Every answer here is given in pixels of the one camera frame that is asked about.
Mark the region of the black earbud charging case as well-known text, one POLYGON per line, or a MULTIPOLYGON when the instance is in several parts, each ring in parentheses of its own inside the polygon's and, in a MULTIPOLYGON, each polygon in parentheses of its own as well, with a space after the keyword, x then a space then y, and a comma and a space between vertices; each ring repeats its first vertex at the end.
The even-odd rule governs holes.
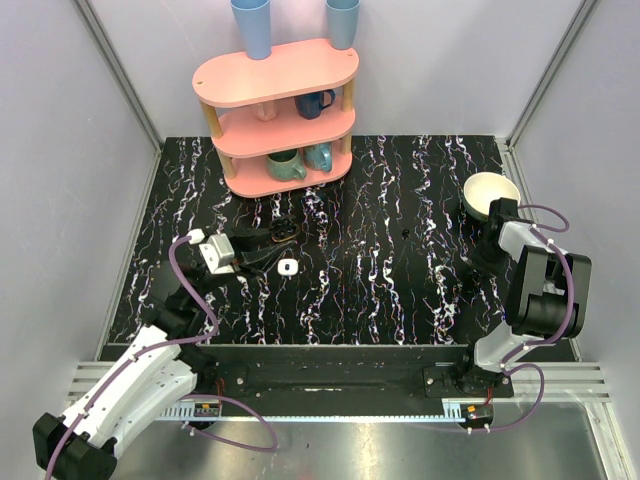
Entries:
POLYGON ((274 218, 269 224, 269 231, 274 243, 283 243, 294 239, 300 233, 300 227, 294 216, 286 215, 274 218))

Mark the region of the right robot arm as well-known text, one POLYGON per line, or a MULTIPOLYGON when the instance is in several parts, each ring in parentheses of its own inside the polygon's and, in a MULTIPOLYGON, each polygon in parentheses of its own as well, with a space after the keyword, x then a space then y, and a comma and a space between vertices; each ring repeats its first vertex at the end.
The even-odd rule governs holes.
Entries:
POLYGON ((456 362, 453 384, 466 396, 496 388, 508 368, 529 351, 575 338, 582 331, 592 261, 569 253, 527 222, 513 199, 490 203, 488 222, 471 259, 482 273, 497 274, 510 257, 517 262, 504 303, 504 319, 474 342, 456 362))

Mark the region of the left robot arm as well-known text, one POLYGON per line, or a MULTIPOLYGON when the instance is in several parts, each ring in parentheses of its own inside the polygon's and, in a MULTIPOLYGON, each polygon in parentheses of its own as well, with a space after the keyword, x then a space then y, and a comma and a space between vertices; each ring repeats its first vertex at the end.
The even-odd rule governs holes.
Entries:
POLYGON ((125 353, 61 415, 33 426, 36 462, 48 479, 108 479, 127 446, 175 404, 191 400, 180 421, 195 435, 230 398, 216 357, 203 343, 220 322, 206 293, 228 279, 257 276, 276 264, 300 233, 292 217, 230 233, 193 229, 171 244, 157 266, 150 313, 125 353))

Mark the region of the white earbud charging case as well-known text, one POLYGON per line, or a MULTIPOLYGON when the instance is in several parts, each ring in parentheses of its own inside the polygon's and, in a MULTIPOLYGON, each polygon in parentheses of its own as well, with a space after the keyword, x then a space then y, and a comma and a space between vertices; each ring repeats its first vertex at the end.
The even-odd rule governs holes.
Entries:
POLYGON ((283 258, 278 261, 277 272, 281 276, 291 277, 298 273, 299 262, 293 258, 283 258))

